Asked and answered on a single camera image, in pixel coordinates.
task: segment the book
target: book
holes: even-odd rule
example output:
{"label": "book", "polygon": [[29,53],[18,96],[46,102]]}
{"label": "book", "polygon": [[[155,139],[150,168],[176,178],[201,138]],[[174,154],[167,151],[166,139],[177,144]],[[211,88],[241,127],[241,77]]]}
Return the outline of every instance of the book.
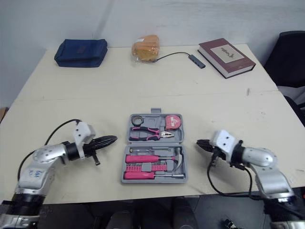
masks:
{"label": "book", "polygon": [[251,71],[256,65],[224,38],[200,43],[198,52],[225,79]]}

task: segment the book cover label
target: book cover label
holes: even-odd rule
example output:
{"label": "book cover label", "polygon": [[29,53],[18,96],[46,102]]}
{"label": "book cover label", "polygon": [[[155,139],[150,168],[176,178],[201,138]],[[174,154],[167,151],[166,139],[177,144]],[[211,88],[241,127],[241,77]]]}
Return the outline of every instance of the book cover label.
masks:
{"label": "book cover label", "polygon": [[228,44],[211,48],[211,51],[214,52],[224,63],[230,63],[244,58],[243,55]]}

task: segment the table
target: table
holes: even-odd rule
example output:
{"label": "table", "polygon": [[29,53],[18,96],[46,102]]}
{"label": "table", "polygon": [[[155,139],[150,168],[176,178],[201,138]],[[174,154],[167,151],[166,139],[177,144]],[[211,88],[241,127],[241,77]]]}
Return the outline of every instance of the table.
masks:
{"label": "table", "polygon": [[[47,51],[0,126],[0,199],[12,197],[20,161],[41,147],[56,126],[71,118],[91,124],[97,136],[116,135],[118,140],[98,153],[100,166],[88,158],[57,171],[45,203],[215,193],[206,176],[211,155],[195,143],[211,138],[219,129],[244,140],[245,146],[271,149],[291,186],[304,186],[305,129],[249,48],[244,44],[237,47],[257,66],[227,80],[196,53],[197,46],[162,47],[161,55],[195,53],[207,65],[205,69],[183,54],[155,64],[132,63],[130,48],[110,48],[100,68],[60,68],[53,62],[55,52]],[[189,172],[185,184],[120,181],[129,116],[150,113],[151,107],[183,115]],[[73,141],[73,127],[62,128],[50,144]],[[211,175],[223,192],[248,190],[247,174],[223,161]]]}

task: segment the white wall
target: white wall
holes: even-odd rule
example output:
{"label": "white wall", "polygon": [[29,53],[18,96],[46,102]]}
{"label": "white wall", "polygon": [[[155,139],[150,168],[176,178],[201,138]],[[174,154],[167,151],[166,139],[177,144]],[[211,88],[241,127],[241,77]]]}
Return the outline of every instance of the white wall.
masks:
{"label": "white wall", "polygon": [[151,33],[161,45],[225,37],[247,43],[264,63],[278,34],[292,30],[305,30],[304,0],[0,0],[0,106],[64,39],[123,47]]}

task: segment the bread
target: bread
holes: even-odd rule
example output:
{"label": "bread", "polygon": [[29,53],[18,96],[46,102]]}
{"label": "bread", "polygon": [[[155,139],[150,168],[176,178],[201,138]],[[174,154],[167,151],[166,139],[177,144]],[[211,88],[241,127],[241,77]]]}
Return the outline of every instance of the bread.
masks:
{"label": "bread", "polygon": [[140,61],[153,61],[159,55],[159,38],[157,35],[140,37],[132,46],[132,54]]}

